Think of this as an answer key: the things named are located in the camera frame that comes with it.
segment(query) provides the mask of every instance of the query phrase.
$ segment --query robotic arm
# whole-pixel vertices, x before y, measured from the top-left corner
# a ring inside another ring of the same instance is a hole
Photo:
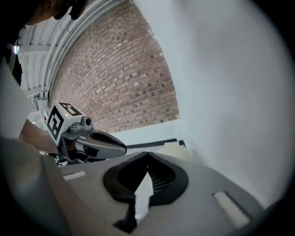
[[[91,162],[123,156],[126,146],[114,136],[93,128],[91,119],[70,103],[56,102],[46,125],[61,157],[69,162]],[[75,143],[76,151],[67,144]]]

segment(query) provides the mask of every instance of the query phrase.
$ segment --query brick wall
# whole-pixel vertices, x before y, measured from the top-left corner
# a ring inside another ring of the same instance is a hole
[[[177,119],[178,106],[161,48],[129,2],[103,14],[66,55],[50,95],[117,132]]]

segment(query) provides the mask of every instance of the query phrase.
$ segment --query light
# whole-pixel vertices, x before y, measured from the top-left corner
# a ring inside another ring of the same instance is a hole
[[[14,53],[17,54],[19,50],[19,46],[13,46]]]

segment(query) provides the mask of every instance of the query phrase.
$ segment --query ceiling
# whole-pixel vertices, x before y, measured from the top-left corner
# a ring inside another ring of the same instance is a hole
[[[69,16],[69,9],[59,21],[51,18],[20,31],[21,89],[34,104],[32,113],[47,109],[48,94],[58,69],[77,37],[101,14],[120,2],[122,0],[90,0],[82,16],[75,21]],[[30,120],[37,122],[38,118],[41,117],[33,114]]]

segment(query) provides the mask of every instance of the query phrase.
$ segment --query white wall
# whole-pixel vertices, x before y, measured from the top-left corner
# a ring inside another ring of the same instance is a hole
[[[134,2],[164,52],[190,152],[273,203],[295,151],[294,68],[276,30],[249,1]]]
[[[168,139],[179,139],[178,129],[181,121],[169,121],[132,130],[112,133],[125,145],[143,144]]]

